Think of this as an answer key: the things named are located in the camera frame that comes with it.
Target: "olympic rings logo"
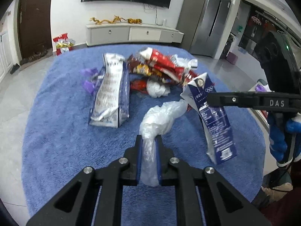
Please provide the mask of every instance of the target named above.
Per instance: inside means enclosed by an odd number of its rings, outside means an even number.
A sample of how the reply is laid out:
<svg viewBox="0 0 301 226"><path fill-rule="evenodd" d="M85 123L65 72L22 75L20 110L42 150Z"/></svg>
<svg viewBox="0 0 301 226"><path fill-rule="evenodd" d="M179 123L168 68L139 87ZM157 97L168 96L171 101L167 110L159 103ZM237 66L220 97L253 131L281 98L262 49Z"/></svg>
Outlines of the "olympic rings logo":
<svg viewBox="0 0 301 226"><path fill-rule="evenodd" d="M210 87L205 89L205 92L211 92L212 90L213 90L213 86L210 86Z"/></svg>

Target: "gloved hand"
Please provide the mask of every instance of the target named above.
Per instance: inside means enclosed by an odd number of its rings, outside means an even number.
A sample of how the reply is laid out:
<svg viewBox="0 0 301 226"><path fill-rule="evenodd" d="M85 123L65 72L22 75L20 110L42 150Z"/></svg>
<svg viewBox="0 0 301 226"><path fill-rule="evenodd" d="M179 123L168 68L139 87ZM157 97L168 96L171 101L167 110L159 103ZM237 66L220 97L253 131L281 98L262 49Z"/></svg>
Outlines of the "gloved hand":
<svg viewBox="0 0 301 226"><path fill-rule="evenodd" d="M276 126L275 118L271 113L268 114L268 124L270 125L270 152L272 156L277 160L283 159L284 152L287 150L287 144L284 141L284 133ZM301 115L298 114L296 117L289 119L286 123L285 130L288 133L297 133L296 145L301 144ZM301 145L295 154L295 160L301 159Z"/></svg>

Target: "golden dragon figurine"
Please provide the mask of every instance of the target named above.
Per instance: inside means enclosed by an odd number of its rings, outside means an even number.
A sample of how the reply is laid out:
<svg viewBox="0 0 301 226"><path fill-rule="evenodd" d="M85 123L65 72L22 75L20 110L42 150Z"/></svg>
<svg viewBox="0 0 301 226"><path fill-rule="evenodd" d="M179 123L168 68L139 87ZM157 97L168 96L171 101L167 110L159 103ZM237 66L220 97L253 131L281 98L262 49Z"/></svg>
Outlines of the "golden dragon figurine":
<svg viewBox="0 0 301 226"><path fill-rule="evenodd" d="M95 17L91 18L90 21L94 21L96 25L101 25L103 22L107 22L109 24L115 24L117 21L121 22L121 20L127 21L129 24L142 24L142 19L124 19L119 16L114 15L113 20L103 19L102 21L96 19Z"/></svg>

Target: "tv cabinet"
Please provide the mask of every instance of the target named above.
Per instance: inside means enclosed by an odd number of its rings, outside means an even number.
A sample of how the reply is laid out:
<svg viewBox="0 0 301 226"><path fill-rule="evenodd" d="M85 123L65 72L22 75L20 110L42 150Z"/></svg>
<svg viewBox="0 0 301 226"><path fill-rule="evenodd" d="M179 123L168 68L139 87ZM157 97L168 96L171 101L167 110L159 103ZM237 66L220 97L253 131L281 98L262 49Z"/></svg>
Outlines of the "tv cabinet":
<svg viewBox="0 0 301 226"><path fill-rule="evenodd" d="M149 24L86 25L88 46L126 42L181 43L183 33L169 27Z"/></svg>

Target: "gray drawer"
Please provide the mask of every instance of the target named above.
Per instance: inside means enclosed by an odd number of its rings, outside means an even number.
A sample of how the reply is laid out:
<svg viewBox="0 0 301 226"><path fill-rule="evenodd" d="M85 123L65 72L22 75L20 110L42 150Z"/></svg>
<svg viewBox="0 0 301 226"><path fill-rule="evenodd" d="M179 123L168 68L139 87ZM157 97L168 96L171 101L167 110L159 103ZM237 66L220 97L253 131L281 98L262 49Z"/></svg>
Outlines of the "gray drawer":
<svg viewBox="0 0 301 226"><path fill-rule="evenodd" d="M181 43L183 34L172 31L161 31L160 41L161 42L177 42Z"/></svg>
<svg viewBox="0 0 301 226"><path fill-rule="evenodd" d="M91 44L128 41L129 27L104 27L91 30Z"/></svg>

